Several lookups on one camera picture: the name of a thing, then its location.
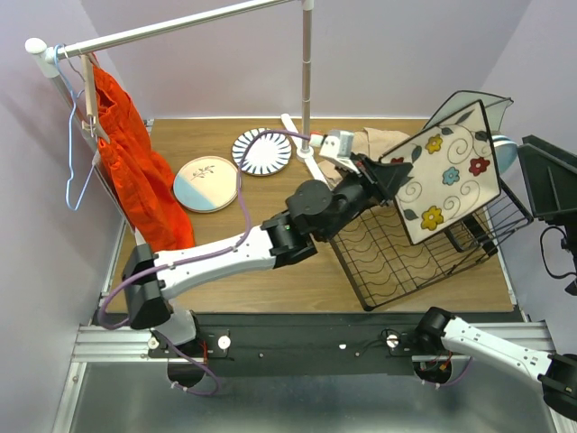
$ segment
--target wooden table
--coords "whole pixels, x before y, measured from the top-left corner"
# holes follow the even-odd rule
[[[330,119],[313,120],[313,131],[361,130],[373,127],[414,134],[420,120]],[[217,155],[232,160],[231,147],[244,131],[257,127],[281,128],[279,119],[191,119],[156,120],[152,127],[153,148],[177,172],[199,156]],[[288,167],[269,177],[243,177],[243,194],[253,225],[286,208],[284,200],[304,180],[310,179],[305,165],[292,158]],[[213,214],[189,213],[197,244],[240,234],[243,214],[235,202]],[[135,245],[127,231],[113,286]],[[296,266],[275,271],[251,272],[213,281],[179,297],[181,305],[195,311],[214,312],[305,312],[360,311],[342,267],[328,244],[317,244],[318,254]],[[452,311],[511,311],[507,283],[497,256],[487,262],[388,304],[388,311],[425,311],[437,306]],[[118,296],[109,311],[124,312],[124,297]]]

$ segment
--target square plate with flowers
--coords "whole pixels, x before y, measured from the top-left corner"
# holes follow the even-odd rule
[[[472,214],[500,194],[489,122],[478,100],[407,139],[380,157],[411,162],[395,196],[412,244]]]

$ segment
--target wire basket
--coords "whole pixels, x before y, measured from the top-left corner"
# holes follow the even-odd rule
[[[411,245],[395,207],[363,212],[331,241],[366,311],[404,298],[483,263],[533,217],[501,180],[486,207],[421,244]]]

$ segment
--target lavender wall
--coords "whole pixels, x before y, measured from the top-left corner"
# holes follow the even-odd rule
[[[78,324],[96,306],[120,217],[97,180],[77,213],[66,208],[69,111],[24,50],[33,36],[50,45],[95,37],[86,13],[77,0],[5,2],[0,28],[0,429],[44,433]],[[105,54],[100,60],[115,73]],[[76,138],[82,181],[92,155]]]
[[[100,34],[239,0],[80,0]],[[479,88],[530,0],[317,0],[313,115],[427,116]],[[300,2],[110,50],[143,115],[300,113]]]
[[[577,153],[575,16],[576,2],[533,1],[485,81],[485,90],[515,99],[502,130],[518,143],[533,134]],[[505,178],[527,203],[518,164]],[[546,319],[560,352],[575,353],[577,299],[563,291],[571,279],[556,281],[545,272],[539,250],[539,235],[545,227],[534,223],[507,241],[503,253],[520,305],[533,320]],[[549,235],[545,257],[550,268],[555,273],[572,271],[572,257],[560,249],[559,235]]]

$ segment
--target beige cloth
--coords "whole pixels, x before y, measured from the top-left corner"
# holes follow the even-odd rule
[[[398,144],[404,142],[409,136],[401,131],[381,131],[374,128],[363,128],[362,131],[354,133],[353,152],[364,153],[374,161]],[[318,164],[326,177],[330,187],[334,187],[341,181],[341,175],[336,171],[334,165],[329,161],[322,161]]]

